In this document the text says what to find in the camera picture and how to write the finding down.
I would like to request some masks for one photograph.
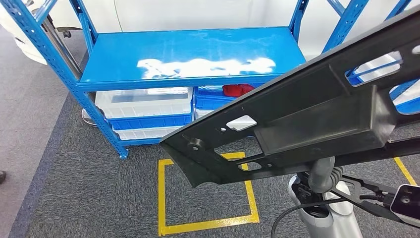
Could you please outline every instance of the yellow floor marking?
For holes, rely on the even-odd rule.
[[[411,185],[417,186],[416,181],[414,181],[413,177],[411,176],[410,172],[408,172],[406,166],[403,164],[400,157],[395,157],[394,160],[397,163],[398,167],[400,167],[401,171],[403,172],[404,176],[407,178],[408,182]]]
[[[221,154],[226,159],[244,158],[244,152]],[[221,227],[228,227],[234,225],[241,225],[246,223],[258,223],[260,218],[258,216],[257,204],[255,202],[254,191],[252,189],[251,181],[245,181],[245,189],[247,192],[248,203],[250,205],[250,215],[233,217],[205,222],[195,222],[182,225],[166,226],[166,207],[165,207],[165,166],[173,165],[170,159],[159,160],[158,162],[158,235],[164,236],[169,234],[177,234],[183,232],[192,232],[206,229],[214,229]],[[244,170],[248,169],[247,164],[241,165]]]

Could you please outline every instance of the person's shoe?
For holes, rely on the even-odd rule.
[[[6,172],[0,170],[0,184],[6,179]]]

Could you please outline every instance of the black cable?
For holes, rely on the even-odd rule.
[[[333,200],[327,200],[327,201],[321,201],[321,202],[313,202],[313,203],[305,203],[305,204],[301,204],[301,205],[297,205],[294,206],[292,208],[287,209],[286,211],[282,212],[274,221],[273,226],[271,227],[271,238],[274,238],[274,234],[275,234],[275,230],[278,226],[278,224],[280,223],[280,220],[283,219],[283,217],[285,217],[287,214],[296,211],[298,209],[301,208],[307,208],[307,207],[316,207],[316,206],[322,206],[322,205],[327,205],[327,204],[331,204],[331,203],[336,203],[336,202],[345,202],[346,200],[344,198],[338,198],[338,199],[333,199]]]
[[[380,201],[381,199],[383,199],[383,196],[381,195],[360,195],[359,199],[369,199],[369,200],[378,200]],[[305,203],[305,204],[301,204],[301,205],[297,205],[294,206],[292,208],[287,209],[286,211],[284,211],[283,213],[281,213],[276,220],[274,221],[273,226],[271,227],[271,238],[274,238],[275,235],[275,230],[278,226],[278,224],[280,223],[280,220],[283,219],[287,214],[296,211],[298,209],[301,208],[307,208],[307,207],[316,207],[316,206],[322,206],[322,205],[327,205],[327,204],[331,204],[331,203],[336,203],[336,202],[345,202],[346,199],[344,198],[338,198],[338,199],[332,199],[332,200],[327,200],[327,201],[321,201],[321,202],[313,202],[313,203]]]

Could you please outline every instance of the shelf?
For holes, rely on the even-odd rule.
[[[265,83],[305,62],[288,27],[99,34],[84,91]]]

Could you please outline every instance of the red object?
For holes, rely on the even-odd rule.
[[[227,97],[240,97],[254,89],[249,84],[224,85],[223,94]]]

